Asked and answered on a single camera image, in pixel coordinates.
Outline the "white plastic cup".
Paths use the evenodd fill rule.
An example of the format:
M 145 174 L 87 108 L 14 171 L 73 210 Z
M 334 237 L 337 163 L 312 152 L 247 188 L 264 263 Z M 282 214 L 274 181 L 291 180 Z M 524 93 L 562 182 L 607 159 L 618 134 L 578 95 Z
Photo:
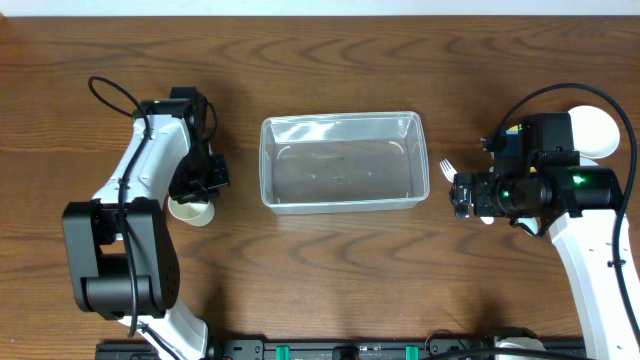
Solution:
M 169 198 L 167 205 L 171 215 L 191 226 L 203 227 L 215 216 L 215 207 L 211 202 L 189 202 L 180 204 Z

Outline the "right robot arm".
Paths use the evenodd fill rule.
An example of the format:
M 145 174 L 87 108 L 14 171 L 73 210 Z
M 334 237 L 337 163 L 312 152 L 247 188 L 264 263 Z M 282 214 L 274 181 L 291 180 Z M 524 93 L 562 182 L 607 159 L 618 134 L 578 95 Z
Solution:
M 457 217 L 504 217 L 532 236 L 550 237 L 569 278 L 588 357 L 638 358 L 639 343 L 615 272 L 622 268 L 626 298 L 637 310 L 639 279 L 629 224 L 615 223 L 622 191 L 613 170 L 591 164 L 528 174 L 473 174 L 456 171 L 448 161 L 440 168 L 452 184 Z

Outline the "white plastic bowl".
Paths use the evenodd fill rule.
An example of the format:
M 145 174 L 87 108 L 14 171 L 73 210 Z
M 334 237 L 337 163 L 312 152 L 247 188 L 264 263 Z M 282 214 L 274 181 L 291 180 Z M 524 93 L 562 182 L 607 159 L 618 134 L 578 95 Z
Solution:
M 582 157 L 602 159 L 612 155 L 620 143 L 620 131 L 615 120 L 604 110 L 581 105 L 568 111 L 571 119 L 574 148 Z

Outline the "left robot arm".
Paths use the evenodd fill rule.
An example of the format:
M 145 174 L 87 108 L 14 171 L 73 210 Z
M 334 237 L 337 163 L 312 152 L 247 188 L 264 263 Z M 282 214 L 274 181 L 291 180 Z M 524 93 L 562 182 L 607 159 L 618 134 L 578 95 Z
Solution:
M 128 326 L 162 359 L 211 359 L 217 351 L 206 322 L 179 296 L 179 260 L 164 214 L 166 200 L 201 206 L 195 220 L 206 225 L 213 199 L 229 182 L 205 132 L 209 107 L 192 88 L 137 105 L 114 173 L 62 216 L 77 306 Z

